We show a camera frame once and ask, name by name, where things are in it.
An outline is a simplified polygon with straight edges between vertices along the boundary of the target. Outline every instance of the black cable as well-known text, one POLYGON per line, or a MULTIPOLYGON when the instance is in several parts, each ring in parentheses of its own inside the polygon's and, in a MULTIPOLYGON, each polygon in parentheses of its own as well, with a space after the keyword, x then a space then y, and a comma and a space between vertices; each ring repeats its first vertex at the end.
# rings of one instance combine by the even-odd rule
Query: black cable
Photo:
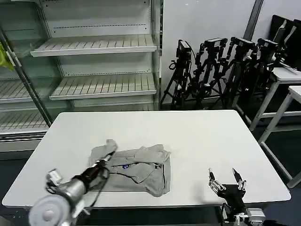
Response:
POLYGON ((169 68, 170 70, 174 71, 174 70, 175 70, 175 67, 176 67, 176 63, 175 63, 174 60, 172 60, 171 62, 172 62, 172 63, 168 66, 168 68, 169 68))
POLYGON ((106 182, 106 181, 109 179, 109 177, 110 177, 110 171, 108 170, 108 168, 105 167, 104 170, 106 170, 106 173, 108 174, 108 177, 107 177, 107 178, 102 177, 104 180, 101 180, 101 181, 99 182, 99 184, 98 184, 98 185, 100 186, 100 184, 102 183, 102 185, 101 185, 100 188, 98 189, 97 195, 96 195, 96 197, 95 197, 93 203, 92 203, 89 207, 93 207, 93 206, 95 205, 95 203, 96 203, 96 201, 97 201, 97 199, 98 199, 100 193, 102 192, 102 189, 103 189, 103 187, 104 187, 104 185, 105 185, 105 182, 106 182))
POLYGON ((191 48, 191 46, 190 46, 190 44, 189 44, 188 42, 186 42, 186 43, 187 43, 187 45, 190 47, 190 49, 191 49, 191 51, 192 51, 192 53, 193 53, 194 60, 196 60, 196 55, 194 54, 194 51, 193 51, 193 49, 191 48))

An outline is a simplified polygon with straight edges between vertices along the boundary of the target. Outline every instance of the white table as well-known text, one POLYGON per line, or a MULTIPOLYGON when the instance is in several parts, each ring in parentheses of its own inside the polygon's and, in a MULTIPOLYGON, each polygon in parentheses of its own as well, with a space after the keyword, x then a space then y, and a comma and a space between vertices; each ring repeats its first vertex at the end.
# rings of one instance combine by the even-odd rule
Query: white table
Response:
POLYGON ((282 116, 285 115, 285 111, 287 110, 288 106, 290 105, 293 99, 295 99, 301 104, 301 86, 290 86, 288 90, 289 90, 289 94, 286 96, 282 105, 277 111, 276 115, 274 116, 274 118, 272 119, 272 121, 270 122, 270 124, 268 125, 268 127, 266 128, 266 130, 258 140, 258 143, 263 148, 263 150, 272 158, 272 160, 279 167, 279 169, 282 170, 283 174, 287 177, 287 179, 289 180, 287 186, 289 188, 293 188, 301 182, 301 172, 293 178, 265 143, 265 141, 268 139, 269 135, 272 132, 301 129, 300 125, 277 126, 279 120, 281 119, 282 116))
MULTIPOLYGON (((269 92, 267 93, 260 109, 258 110, 253 121, 250 122, 250 130, 254 130, 261 118, 273 118, 276 115, 276 112, 265 113, 271 99, 276 93, 280 84, 301 84, 301 72, 290 68, 289 66, 283 64, 283 67, 276 67, 273 70, 276 81, 272 84, 269 92)), ((295 112, 286 112, 283 116, 296 116, 301 115, 301 111, 295 112)))
MULTIPOLYGON (((171 191, 102 193, 96 207, 183 207, 224 202, 208 186, 212 168, 221 183, 247 180, 244 202, 291 198, 238 113, 225 111, 62 113, 25 164, 2 204, 32 206, 47 195, 45 175, 57 168, 69 180, 87 166, 92 148, 114 139, 119 150, 163 144, 171 153, 171 191)), ((85 196, 86 205, 95 193, 85 196)))

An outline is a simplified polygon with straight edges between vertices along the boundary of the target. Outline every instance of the display refrigerator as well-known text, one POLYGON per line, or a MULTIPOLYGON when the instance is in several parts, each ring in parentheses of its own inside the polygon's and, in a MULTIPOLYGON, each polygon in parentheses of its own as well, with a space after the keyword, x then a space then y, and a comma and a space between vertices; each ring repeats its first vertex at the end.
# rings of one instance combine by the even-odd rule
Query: display refrigerator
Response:
POLYGON ((62 112, 158 110, 162 8, 163 0, 0 3, 0 142, 39 141, 62 112))

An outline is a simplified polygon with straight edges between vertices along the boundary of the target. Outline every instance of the camera tripod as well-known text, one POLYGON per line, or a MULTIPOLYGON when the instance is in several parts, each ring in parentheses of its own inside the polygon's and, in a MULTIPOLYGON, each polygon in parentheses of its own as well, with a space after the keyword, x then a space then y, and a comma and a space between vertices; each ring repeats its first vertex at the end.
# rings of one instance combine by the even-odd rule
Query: camera tripod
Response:
POLYGON ((223 76, 225 73, 233 66, 230 73, 228 82, 226 83, 226 88, 224 90, 223 96, 225 98, 225 109, 232 106, 234 98, 238 92, 239 85, 244 77, 244 72, 246 66, 251 61, 257 60, 257 48, 254 42, 242 39, 242 38, 231 38, 231 43, 227 53, 227 60, 229 60, 233 47, 236 45, 236 53, 234 59, 224 68, 223 76), (251 60, 246 59, 247 53, 252 50, 251 60))
POLYGON ((196 105, 194 109, 203 108, 202 100, 206 97, 209 97, 212 93, 212 90, 217 92, 220 95, 222 100, 222 85, 221 85, 221 73, 220 67, 226 63, 226 59, 222 58, 224 48, 227 44, 227 39, 211 39, 206 40, 204 44, 200 45, 200 51, 196 57, 197 69, 194 71, 195 77, 192 79, 189 88, 191 89, 192 96, 196 97, 196 105), (204 50, 207 50, 208 58, 204 61, 203 64, 200 62, 200 56, 204 53, 204 50), (200 75, 204 72, 206 67, 205 75, 202 81, 199 81, 200 75), (214 68, 214 80, 208 83, 210 72, 214 68))
POLYGON ((176 106, 180 105, 181 108, 184 107, 185 99, 189 96, 187 93, 187 82, 188 79, 191 80, 191 47, 187 42, 179 40, 178 48, 176 51, 176 57, 178 58, 175 62, 174 60, 169 66, 170 70, 173 70, 173 76, 164 91, 164 95, 161 99, 161 106, 163 104, 164 99, 167 95, 172 97, 172 102, 170 106, 170 110, 176 110, 176 106), (175 82, 174 93, 171 94, 169 92, 170 87, 173 82, 175 82))
POLYGON ((242 107, 247 106, 254 93, 266 95, 268 91, 268 81, 274 69, 274 64, 271 64, 273 55, 278 52, 278 44, 264 39, 258 39, 257 48, 261 52, 261 56, 256 61, 252 61, 247 66, 247 73, 242 83, 240 102, 243 103, 242 107))

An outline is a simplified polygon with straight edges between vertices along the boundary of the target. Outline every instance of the shelf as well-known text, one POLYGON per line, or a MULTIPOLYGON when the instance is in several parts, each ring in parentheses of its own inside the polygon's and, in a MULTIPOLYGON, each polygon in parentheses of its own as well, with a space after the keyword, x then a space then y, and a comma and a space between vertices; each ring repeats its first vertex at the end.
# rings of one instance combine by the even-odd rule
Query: shelf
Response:
MULTIPOLYGON (((50 92, 49 79, 38 79, 35 82, 38 84, 36 91, 40 97, 44 97, 50 92)), ((20 79, 0 80, 0 104, 30 101, 32 98, 20 79)))
POLYGON ((51 38, 31 51, 33 57, 153 52, 150 34, 51 38))
POLYGON ((0 133, 47 131, 48 126, 38 110, 0 113, 0 133))
POLYGON ((64 77, 51 100, 156 94, 152 73, 64 77))

